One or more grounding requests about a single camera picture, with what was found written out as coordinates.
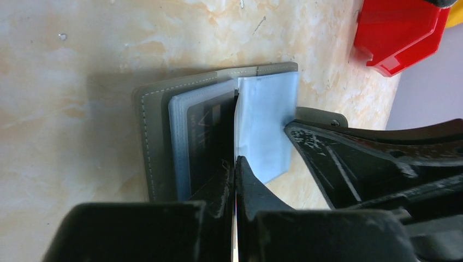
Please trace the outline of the black credit card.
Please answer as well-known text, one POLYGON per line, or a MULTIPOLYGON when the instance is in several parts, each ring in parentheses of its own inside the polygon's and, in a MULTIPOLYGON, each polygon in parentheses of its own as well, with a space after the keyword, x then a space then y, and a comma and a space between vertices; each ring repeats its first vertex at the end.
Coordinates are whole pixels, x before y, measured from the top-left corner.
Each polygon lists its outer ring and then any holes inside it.
POLYGON ((191 193, 217 172, 233 143, 235 91, 210 98, 187 109, 188 160, 191 193))

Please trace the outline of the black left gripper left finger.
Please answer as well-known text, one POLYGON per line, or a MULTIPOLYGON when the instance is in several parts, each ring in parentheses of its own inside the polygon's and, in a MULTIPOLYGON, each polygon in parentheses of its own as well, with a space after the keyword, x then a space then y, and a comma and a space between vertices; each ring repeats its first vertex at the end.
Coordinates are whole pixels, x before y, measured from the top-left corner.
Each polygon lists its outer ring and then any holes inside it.
POLYGON ((186 201, 82 203, 44 261, 232 261, 234 166, 223 160, 186 201))

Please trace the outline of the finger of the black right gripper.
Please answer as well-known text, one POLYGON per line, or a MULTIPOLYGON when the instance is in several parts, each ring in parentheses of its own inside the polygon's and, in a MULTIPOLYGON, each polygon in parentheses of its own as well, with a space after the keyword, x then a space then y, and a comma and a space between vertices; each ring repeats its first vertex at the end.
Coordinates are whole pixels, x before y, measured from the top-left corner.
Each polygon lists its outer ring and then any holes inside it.
POLYGON ((462 120, 366 130, 284 129, 332 209, 392 212, 422 261, 462 261, 462 120))

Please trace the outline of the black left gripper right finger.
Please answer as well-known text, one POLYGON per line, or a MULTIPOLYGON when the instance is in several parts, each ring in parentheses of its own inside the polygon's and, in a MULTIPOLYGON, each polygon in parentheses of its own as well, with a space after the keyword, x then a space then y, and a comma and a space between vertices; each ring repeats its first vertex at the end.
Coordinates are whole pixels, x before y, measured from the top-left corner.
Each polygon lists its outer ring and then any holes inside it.
POLYGON ((240 261, 416 261, 401 223, 382 210, 296 210, 235 166, 240 261))

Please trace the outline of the grey leather card holder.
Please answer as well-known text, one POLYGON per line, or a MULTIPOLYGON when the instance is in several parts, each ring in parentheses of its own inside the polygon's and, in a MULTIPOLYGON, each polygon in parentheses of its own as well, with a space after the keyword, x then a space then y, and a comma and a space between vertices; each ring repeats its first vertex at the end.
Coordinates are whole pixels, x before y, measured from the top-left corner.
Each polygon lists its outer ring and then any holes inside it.
POLYGON ((150 201, 185 201, 236 156, 268 183, 290 168, 284 127, 294 119, 347 127, 335 112, 297 105, 295 62, 229 68, 137 88, 137 115, 150 201))

